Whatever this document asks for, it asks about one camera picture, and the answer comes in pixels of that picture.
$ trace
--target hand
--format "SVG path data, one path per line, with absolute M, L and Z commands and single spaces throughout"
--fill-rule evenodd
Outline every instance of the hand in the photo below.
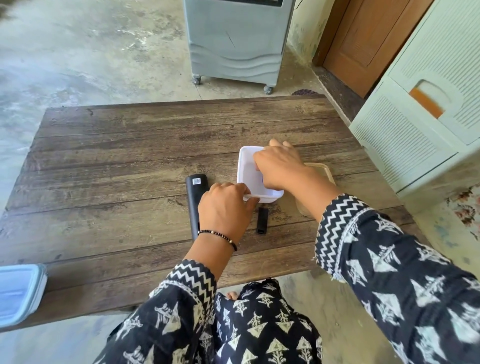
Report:
M 238 244 L 260 200 L 252 197 L 244 202 L 243 195 L 250 193 L 244 183 L 214 183 L 198 205 L 200 229 L 219 232 Z
M 274 190 L 289 190 L 288 182 L 292 176 L 306 167 L 300 154 L 289 142 L 280 144 L 272 139 L 269 144 L 253 155 L 257 169 L 264 176 L 264 186 Z

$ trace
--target floral pattern rug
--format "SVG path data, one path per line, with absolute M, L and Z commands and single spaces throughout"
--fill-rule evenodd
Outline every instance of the floral pattern rug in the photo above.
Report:
M 475 239 L 480 241 L 480 183 L 456 197 L 448 198 L 447 206 L 455 212 Z

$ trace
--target foot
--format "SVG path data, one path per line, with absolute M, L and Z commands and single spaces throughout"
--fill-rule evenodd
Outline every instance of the foot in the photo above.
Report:
M 236 301 L 239 295 L 235 291 L 232 291 L 232 292 L 228 292 L 225 297 L 227 297 L 229 300 Z

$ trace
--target black device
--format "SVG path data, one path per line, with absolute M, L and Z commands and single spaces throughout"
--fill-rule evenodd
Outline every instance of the black device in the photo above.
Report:
M 190 215 L 190 227 L 192 229 L 192 239 L 198 237 L 200 230 L 200 218 L 198 217 L 198 204 L 202 196 L 210 188 L 208 179 L 204 174 L 192 174 L 185 179 L 187 184 L 188 214 Z
M 267 234 L 268 225 L 268 208 L 258 208 L 258 221 L 257 221 L 257 233 Z

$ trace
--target door frame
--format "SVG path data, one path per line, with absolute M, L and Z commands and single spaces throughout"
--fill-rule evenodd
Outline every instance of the door frame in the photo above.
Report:
M 323 65 L 349 3 L 350 0 L 335 0 L 333 3 L 332 10 L 328 16 L 324 31 L 320 37 L 320 43 L 318 43 L 317 51 L 312 59 L 314 66 Z

